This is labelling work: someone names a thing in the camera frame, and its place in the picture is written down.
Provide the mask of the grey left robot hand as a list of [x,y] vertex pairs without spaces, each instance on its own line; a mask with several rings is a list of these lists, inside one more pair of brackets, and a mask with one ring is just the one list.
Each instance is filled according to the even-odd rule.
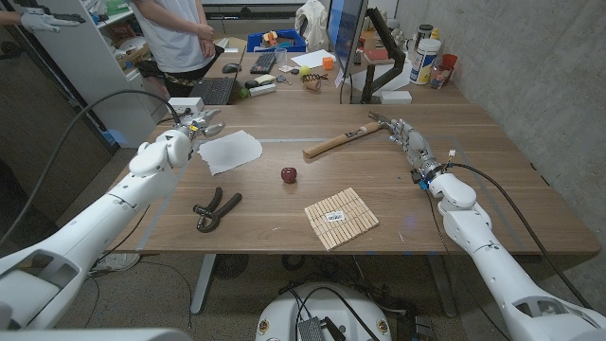
[[174,129],[185,134],[190,140],[199,136],[212,137],[220,133],[225,127],[225,123],[212,124],[213,117],[221,112],[220,109],[208,109],[202,112],[185,115],[181,122],[174,126]]

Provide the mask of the grey gloved person hand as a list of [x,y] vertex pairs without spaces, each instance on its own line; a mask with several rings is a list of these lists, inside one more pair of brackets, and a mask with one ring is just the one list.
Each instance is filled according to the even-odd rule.
[[58,33],[62,27],[76,27],[80,25],[80,22],[58,19],[50,14],[24,12],[20,15],[20,24],[29,32],[48,31]]

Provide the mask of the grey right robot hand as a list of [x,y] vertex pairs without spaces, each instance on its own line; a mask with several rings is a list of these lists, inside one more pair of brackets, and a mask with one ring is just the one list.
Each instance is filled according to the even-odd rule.
[[437,162],[429,143],[403,119],[392,119],[389,127],[391,132],[389,139],[402,146],[408,162],[413,167],[411,170],[413,182],[422,183],[427,187],[443,171],[443,166]]

